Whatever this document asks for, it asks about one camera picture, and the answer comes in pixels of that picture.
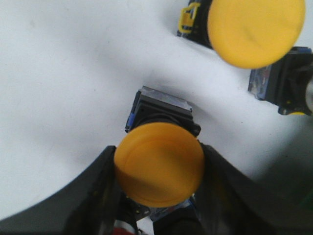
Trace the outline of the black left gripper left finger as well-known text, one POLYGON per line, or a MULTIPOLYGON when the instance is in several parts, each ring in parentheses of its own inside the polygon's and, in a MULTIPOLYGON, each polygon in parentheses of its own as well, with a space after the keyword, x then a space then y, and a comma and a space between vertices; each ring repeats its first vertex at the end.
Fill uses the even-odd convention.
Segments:
POLYGON ((77 178, 36 205, 0 222, 2 235, 110 235, 120 189, 114 175, 115 146, 77 178))

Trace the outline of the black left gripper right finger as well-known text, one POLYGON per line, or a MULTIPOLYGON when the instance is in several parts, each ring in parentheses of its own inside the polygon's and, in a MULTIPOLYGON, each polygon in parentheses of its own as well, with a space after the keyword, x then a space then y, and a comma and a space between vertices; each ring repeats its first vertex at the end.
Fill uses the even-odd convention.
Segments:
POLYGON ((209 235, 311 235, 313 213, 265 190, 213 147, 202 145, 204 175, 195 193, 209 235))

